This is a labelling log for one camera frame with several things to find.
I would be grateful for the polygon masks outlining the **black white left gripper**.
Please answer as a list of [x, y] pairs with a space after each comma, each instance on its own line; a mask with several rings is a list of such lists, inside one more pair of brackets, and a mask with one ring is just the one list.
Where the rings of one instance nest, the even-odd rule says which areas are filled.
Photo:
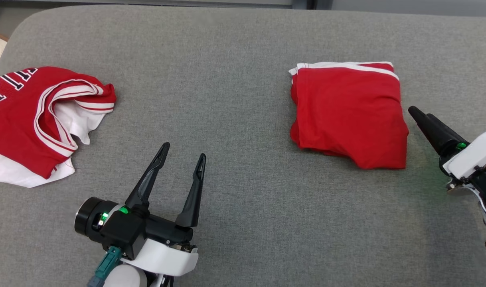
[[170, 143], [161, 145], [146, 171], [126, 199], [126, 206], [91, 197], [75, 217], [75, 231], [101, 244], [106, 251], [116, 247], [121, 261], [148, 273], [182, 276], [194, 270], [199, 255], [191, 244], [198, 226], [206, 155], [201, 153], [182, 212], [175, 223], [149, 214], [149, 196], [156, 176], [164, 166]]

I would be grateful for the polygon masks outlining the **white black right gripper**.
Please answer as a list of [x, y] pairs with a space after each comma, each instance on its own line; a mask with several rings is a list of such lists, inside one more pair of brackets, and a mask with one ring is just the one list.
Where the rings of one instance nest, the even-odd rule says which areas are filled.
[[438, 155], [448, 149], [449, 154], [439, 159], [440, 169], [447, 176], [466, 181], [486, 166], [486, 132], [469, 143], [431, 113], [410, 106], [409, 114]]

